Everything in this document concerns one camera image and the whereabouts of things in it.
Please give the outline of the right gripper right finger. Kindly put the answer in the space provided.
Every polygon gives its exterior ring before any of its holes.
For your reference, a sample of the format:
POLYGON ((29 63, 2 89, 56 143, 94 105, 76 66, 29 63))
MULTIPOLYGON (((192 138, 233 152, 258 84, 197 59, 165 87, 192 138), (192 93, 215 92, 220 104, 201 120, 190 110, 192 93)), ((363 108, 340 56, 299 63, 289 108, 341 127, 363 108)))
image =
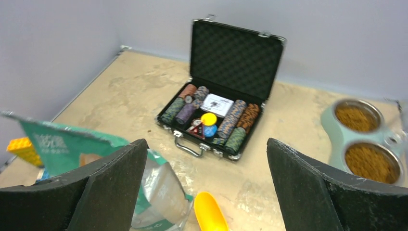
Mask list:
POLYGON ((407 188, 346 173, 274 138, 267 158, 286 230, 407 230, 407 188))

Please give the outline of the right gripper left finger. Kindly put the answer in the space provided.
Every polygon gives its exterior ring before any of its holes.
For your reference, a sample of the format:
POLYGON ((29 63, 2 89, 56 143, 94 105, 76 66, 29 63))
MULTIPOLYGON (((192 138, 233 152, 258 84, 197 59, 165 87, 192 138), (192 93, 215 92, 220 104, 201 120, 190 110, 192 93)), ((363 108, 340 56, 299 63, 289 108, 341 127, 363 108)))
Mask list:
POLYGON ((136 140, 118 151, 31 186, 0 191, 3 231, 128 231, 147 160, 136 140))

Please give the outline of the green pet food bag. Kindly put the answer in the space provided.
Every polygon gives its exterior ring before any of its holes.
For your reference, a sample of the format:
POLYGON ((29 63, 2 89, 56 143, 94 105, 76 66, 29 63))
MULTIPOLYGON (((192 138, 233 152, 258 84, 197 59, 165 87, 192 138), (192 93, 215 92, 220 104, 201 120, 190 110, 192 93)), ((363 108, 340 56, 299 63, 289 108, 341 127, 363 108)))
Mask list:
POLYGON ((35 120, 12 111, 50 180, 85 173, 88 184, 77 204, 75 231, 180 231, 192 208, 170 163, 144 139, 35 120))

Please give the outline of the yellow plastic scoop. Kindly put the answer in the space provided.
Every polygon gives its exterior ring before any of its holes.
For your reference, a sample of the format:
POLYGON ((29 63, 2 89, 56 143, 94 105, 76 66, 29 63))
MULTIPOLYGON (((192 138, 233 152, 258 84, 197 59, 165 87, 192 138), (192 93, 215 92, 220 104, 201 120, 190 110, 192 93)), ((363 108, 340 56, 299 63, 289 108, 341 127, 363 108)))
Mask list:
POLYGON ((212 194, 199 192, 193 207, 202 231, 229 231, 226 218, 212 194))

